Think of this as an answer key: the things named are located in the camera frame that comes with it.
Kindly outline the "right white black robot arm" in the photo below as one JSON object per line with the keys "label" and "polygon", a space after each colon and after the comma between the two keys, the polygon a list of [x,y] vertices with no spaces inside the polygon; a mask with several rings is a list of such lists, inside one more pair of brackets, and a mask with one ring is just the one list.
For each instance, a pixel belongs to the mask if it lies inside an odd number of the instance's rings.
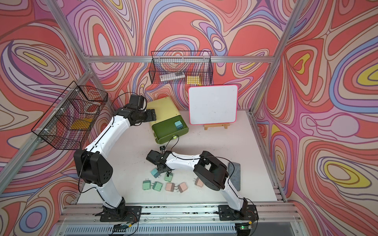
{"label": "right white black robot arm", "polygon": [[228,173],[227,166],[221,159],[208,151],[203,151],[198,155],[183,155],[172,151],[160,153],[151,150],[146,157],[147,161],[156,166],[160,174],[174,170],[194,172],[205,186],[220,192],[227,201],[233,216],[241,219],[246,216],[248,200],[237,193],[230,180],[232,174]]}

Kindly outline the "yellow green drawer cabinet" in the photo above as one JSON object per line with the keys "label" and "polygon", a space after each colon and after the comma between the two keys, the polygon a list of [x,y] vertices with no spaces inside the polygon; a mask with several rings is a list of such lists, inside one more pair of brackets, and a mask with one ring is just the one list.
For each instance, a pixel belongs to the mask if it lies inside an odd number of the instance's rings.
{"label": "yellow green drawer cabinet", "polygon": [[180,115],[179,110],[170,97],[148,102],[147,109],[154,109],[157,116],[157,120],[150,122],[150,126]]}

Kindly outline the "green top drawer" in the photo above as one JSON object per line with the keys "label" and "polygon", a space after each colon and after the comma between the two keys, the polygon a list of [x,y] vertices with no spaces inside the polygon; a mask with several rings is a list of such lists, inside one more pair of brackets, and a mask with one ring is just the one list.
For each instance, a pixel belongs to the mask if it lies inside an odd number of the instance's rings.
{"label": "green top drawer", "polygon": [[[174,123],[181,121],[184,128],[177,130]],[[164,144],[171,140],[174,136],[182,136],[188,133],[189,127],[185,123],[181,115],[165,120],[152,126],[153,135],[157,144]]]}

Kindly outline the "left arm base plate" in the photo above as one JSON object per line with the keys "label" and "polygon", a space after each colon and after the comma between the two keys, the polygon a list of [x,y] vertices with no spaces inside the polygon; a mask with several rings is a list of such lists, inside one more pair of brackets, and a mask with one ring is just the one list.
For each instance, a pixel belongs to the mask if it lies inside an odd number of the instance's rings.
{"label": "left arm base plate", "polygon": [[136,222],[141,217],[141,210],[141,206],[103,207],[103,211],[96,216],[100,216],[100,222]]}

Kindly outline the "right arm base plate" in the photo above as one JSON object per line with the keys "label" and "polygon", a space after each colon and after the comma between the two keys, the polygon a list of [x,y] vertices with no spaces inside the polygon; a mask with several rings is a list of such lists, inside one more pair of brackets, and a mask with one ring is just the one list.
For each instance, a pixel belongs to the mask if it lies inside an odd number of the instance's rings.
{"label": "right arm base plate", "polygon": [[218,205],[220,221],[252,221],[259,220],[258,211],[255,205],[247,205],[242,211],[231,209],[228,205]]}

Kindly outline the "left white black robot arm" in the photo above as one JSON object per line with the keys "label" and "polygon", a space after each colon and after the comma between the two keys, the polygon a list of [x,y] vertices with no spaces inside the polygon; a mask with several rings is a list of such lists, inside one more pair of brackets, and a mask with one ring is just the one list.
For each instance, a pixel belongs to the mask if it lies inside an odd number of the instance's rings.
{"label": "left white black robot arm", "polygon": [[121,108],[105,130],[86,148],[74,152],[77,174],[101,197],[100,221],[126,220],[129,213],[124,198],[117,191],[113,180],[113,167],[107,161],[110,150],[120,136],[131,126],[157,120],[154,109]]}

